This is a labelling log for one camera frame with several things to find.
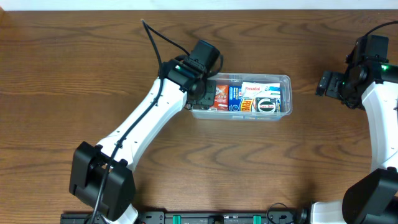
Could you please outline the blue Kool Fever box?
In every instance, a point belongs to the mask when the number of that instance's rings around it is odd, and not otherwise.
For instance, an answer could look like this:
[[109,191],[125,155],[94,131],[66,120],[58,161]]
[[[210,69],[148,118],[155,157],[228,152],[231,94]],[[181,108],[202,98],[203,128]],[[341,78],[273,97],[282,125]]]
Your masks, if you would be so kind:
[[[278,112],[281,112],[281,95],[278,99]],[[256,112],[254,108],[255,98],[243,98],[241,86],[230,86],[228,91],[228,110],[240,112]]]

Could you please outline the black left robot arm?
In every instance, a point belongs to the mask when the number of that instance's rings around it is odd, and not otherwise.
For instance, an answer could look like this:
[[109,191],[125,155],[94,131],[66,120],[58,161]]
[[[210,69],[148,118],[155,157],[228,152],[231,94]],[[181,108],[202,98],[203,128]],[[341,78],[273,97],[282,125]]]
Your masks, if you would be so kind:
[[192,52],[162,62],[158,77],[139,106],[96,145],[83,141],[75,150],[69,191],[93,208],[83,223],[134,223],[133,172],[164,125],[187,105],[211,106],[223,62],[220,51],[199,40]]

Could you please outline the white Panadol box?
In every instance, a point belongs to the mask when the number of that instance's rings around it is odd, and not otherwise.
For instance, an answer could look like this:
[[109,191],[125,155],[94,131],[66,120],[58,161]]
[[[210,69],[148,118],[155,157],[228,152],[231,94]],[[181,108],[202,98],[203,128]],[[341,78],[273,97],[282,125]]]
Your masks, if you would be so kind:
[[280,84],[243,82],[241,93],[243,98],[280,98]]

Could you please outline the red medicine box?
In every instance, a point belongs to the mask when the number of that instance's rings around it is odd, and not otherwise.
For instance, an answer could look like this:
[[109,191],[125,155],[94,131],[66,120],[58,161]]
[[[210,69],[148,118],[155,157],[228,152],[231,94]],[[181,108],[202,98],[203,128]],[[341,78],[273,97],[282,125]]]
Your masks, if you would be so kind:
[[210,110],[228,111],[228,85],[217,85],[214,104]]

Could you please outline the green round tin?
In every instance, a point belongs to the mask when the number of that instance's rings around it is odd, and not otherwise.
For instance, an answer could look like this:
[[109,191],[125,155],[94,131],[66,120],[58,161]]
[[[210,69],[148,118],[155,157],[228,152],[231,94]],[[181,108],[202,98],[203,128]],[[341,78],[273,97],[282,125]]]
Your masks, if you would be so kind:
[[260,113],[275,113],[278,112],[278,99],[276,98],[255,98],[254,108],[256,112]]

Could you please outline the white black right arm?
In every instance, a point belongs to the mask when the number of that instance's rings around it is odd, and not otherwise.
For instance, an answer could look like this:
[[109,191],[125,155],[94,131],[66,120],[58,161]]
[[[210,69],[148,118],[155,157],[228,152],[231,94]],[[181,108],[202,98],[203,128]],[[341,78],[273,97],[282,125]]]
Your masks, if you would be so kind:
[[346,56],[344,73],[325,71],[316,95],[365,110],[371,170],[342,200],[315,202],[310,223],[397,224],[397,66],[387,59],[389,39],[366,34]]

